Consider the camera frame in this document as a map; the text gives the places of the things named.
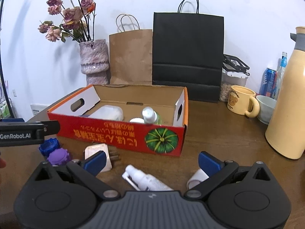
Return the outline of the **blue ridged cap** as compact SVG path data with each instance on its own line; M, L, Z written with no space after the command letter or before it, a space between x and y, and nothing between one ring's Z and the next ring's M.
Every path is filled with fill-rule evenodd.
M39 146L39 151L44 157L48 157L53 151L60 149L60 143L57 138L45 139Z

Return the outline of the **purple ridged cap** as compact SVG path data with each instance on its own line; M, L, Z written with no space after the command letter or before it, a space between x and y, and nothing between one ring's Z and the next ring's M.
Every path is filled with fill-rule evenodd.
M52 165L66 165L69 161L71 161L71 155L68 150L58 148L49 154L47 160Z

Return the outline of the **white tape roll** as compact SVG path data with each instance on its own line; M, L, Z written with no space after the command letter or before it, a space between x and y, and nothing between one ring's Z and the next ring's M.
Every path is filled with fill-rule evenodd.
M190 190L194 188L196 185L200 184L208 178L209 176L202 169L198 169L187 181L187 189Z

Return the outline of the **translucent plastic container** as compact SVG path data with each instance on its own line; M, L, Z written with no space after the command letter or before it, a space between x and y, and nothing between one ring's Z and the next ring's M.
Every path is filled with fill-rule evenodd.
M124 113L123 110L118 106L105 105L100 107L88 117L94 119L123 121Z

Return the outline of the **white spray bottle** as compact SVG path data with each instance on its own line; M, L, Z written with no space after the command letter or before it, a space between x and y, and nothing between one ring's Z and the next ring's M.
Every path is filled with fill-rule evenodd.
M122 178L137 191L173 191L153 175L146 174L131 164L125 168Z

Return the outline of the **white ridged cap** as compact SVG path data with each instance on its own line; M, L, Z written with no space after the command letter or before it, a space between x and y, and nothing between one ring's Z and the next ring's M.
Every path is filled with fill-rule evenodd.
M139 118L139 117L132 118L132 119L130 119L129 122L130 123L145 123L144 119L143 118Z

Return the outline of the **green spray bottle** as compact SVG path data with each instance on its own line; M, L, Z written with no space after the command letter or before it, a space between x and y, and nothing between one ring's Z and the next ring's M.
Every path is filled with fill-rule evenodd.
M153 108L151 108L149 106L143 108L142 117L143 117L144 123L155 124L155 125L162 124L160 115Z

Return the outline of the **red cardboard box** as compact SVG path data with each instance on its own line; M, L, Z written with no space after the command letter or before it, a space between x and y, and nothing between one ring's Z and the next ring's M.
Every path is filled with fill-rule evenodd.
M105 105L120 107L124 120L88 117ZM147 106L160 115L161 125L129 122L143 118L142 110ZM188 91L181 86L89 85L57 102L47 115L58 120L58 136L178 157L188 125Z

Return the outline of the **yellow thermos jug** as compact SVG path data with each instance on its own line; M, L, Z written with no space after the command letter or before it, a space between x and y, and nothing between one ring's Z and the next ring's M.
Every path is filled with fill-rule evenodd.
M297 27L291 39L295 47L265 138L279 154L297 160L304 152L304 27Z

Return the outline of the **purple textured vase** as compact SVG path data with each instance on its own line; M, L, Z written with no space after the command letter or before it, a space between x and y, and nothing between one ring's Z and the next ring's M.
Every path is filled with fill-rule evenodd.
M79 43L81 72L87 85L108 85L110 68L108 46L105 39Z

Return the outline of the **pale ceramic bowl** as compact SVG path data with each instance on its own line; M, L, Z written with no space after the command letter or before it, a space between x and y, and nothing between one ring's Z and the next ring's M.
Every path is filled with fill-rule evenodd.
M257 95L256 99L258 100L260 106L260 111L257 118L260 122L268 125L271 120L277 101L263 95Z

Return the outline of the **yellow bear mug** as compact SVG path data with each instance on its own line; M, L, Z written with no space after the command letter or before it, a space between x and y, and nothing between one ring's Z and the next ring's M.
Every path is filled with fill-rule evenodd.
M255 118L260 111L256 93L244 86L232 85L227 101L227 108L238 115Z

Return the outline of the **dried pink rose bouquet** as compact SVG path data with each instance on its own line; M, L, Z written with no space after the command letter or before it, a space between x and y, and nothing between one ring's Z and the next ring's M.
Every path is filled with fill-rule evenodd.
M50 42L65 42L71 38L78 43L95 40L96 3L94 0L47 0L49 15L60 15L62 21L41 22L38 31Z

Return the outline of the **brown paper bag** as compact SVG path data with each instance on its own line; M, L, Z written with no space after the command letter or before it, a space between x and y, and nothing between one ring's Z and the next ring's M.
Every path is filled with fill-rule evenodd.
M119 14L118 32L109 35L112 85L152 85L153 31L141 29L136 17Z

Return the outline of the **black hangers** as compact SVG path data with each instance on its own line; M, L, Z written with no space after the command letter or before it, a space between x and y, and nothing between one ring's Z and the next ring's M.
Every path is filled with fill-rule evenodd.
M236 56L224 54L222 68L227 72L243 73L246 76L250 75L248 73L248 71L250 70L250 67L248 65L246 65L242 60L240 60Z

